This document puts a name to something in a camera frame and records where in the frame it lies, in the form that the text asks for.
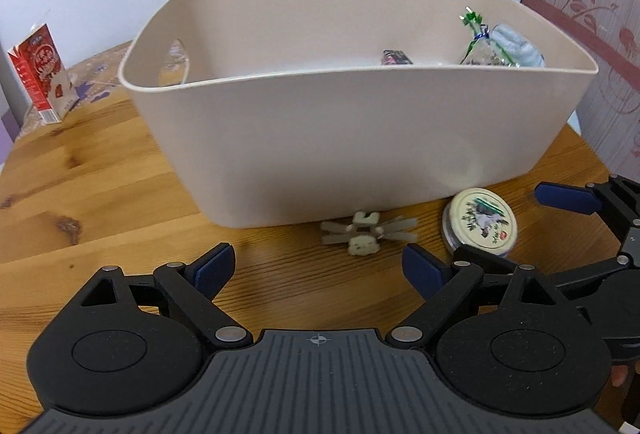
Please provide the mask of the right hand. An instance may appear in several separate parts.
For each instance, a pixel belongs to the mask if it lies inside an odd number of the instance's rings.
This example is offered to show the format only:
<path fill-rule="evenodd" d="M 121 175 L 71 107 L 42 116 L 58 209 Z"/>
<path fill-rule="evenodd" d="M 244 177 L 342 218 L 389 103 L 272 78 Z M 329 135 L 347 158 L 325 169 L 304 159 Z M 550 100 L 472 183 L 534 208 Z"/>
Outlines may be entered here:
<path fill-rule="evenodd" d="M 620 388 L 625 384 L 625 382 L 629 379 L 631 375 L 631 371 L 634 373 L 640 373 L 640 362 L 635 362 L 633 366 L 624 365 L 624 366 L 614 366 L 611 372 L 611 382 L 614 388 Z"/>

